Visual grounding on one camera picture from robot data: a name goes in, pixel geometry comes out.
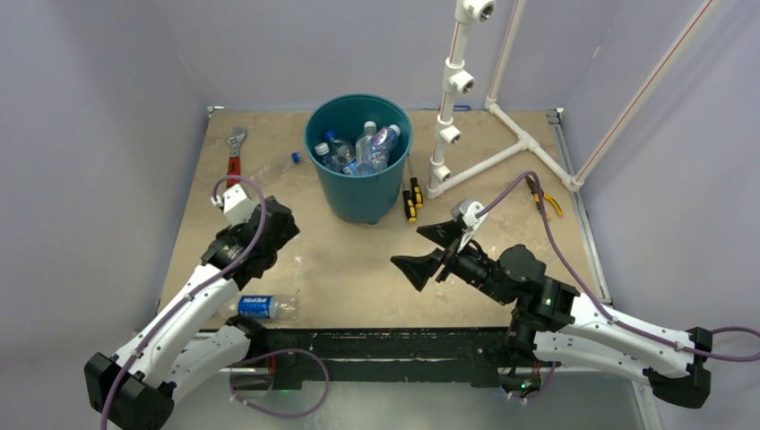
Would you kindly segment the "clear bottle light-blue cap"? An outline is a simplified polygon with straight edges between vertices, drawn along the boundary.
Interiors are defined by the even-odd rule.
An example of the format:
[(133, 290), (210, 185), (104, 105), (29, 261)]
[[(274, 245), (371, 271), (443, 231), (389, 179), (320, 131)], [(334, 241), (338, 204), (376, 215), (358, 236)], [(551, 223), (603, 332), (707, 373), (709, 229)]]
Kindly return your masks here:
[(316, 159), (326, 168), (333, 172), (341, 173), (341, 163), (328, 142), (320, 142), (315, 148)]

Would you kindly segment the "teal plastic bin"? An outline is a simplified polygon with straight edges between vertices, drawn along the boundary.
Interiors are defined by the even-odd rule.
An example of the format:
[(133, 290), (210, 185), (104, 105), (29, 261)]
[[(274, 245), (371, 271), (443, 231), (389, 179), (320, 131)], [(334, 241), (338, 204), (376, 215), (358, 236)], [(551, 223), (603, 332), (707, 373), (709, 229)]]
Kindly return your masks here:
[(308, 119), (304, 144), (340, 219), (376, 224), (396, 204), (412, 126), (391, 100), (350, 94), (325, 102)]

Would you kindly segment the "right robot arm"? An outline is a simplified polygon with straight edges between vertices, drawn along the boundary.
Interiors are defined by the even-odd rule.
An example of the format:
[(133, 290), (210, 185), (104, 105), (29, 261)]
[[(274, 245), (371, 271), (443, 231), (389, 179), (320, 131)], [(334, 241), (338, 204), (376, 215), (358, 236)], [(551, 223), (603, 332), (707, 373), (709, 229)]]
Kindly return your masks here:
[(705, 404), (712, 385), (702, 356), (713, 345), (708, 330), (665, 329), (595, 305), (592, 296), (547, 275), (545, 263), (525, 245), (492, 259), (478, 242), (465, 243), (460, 221), (417, 231), (436, 249), (424, 256), (395, 255), (392, 264), (416, 290), (430, 279), (454, 275), (500, 305), (511, 305), (499, 352), (511, 366), (577, 364), (647, 384), (656, 398), (681, 408)]

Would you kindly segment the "clear bottle blue-orange label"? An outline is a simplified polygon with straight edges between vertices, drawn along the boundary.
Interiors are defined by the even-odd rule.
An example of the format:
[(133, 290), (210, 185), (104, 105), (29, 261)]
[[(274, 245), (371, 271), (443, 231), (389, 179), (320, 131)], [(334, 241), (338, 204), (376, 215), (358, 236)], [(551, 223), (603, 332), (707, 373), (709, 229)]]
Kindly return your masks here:
[(377, 125), (374, 121), (366, 121), (363, 125), (363, 132), (356, 141), (356, 170), (359, 176), (372, 175), (375, 169), (367, 160), (369, 142), (377, 133)]

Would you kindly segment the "small clear bottle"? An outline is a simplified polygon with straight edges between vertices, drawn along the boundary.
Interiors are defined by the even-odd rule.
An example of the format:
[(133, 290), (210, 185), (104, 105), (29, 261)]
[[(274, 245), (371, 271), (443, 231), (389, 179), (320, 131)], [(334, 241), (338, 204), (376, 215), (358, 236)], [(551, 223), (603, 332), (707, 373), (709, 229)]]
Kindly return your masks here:
[(390, 153), (398, 142), (400, 134), (401, 129), (398, 125), (388, 125), (368, 141), (365, 161), (371, 173), (378, 173), (387, 167)]

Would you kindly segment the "clear bottle white cap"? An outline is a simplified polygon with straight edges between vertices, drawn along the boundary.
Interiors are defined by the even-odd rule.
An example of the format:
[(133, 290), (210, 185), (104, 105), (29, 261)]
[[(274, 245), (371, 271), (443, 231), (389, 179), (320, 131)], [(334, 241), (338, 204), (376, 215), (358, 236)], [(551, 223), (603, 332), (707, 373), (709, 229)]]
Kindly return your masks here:
[(261, 189), (276, 183), (285, 173), (300, 165), (291, 157), (273, 159), (269, 163), (258, 168), (250, 179)]

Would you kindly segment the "Pepsi bottle blue cap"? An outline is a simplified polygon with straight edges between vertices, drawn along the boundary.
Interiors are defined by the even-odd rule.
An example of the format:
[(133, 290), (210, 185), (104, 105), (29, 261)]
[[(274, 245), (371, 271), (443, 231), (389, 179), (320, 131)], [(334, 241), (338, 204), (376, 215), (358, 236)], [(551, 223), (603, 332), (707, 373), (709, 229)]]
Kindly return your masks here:
[(340, 138), (334, 130), (326, 131), (323, 137), (332, 148), (335, 170), (344, 175), (355, 176), (356, 153), (354, 144)]

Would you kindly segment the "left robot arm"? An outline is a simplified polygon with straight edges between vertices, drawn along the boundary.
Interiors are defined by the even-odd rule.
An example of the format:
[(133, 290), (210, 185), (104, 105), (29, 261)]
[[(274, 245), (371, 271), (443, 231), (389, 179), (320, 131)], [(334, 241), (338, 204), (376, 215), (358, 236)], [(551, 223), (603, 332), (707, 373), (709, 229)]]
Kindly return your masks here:
[(227, 202), (225, 215), (229, 226), (216, 234), (165, 308), (115, 353), (96, 353), (86, 363), (89, 402), (103, 425), (159, 429), (187, 393), (221, 368), (257, 366), (266, 358), (267, 330), (245, 316), (233, 316), (209, 339), (189, 344), (299, 233), (291, 210), (272, 196), (261, 204), (248, 198)]

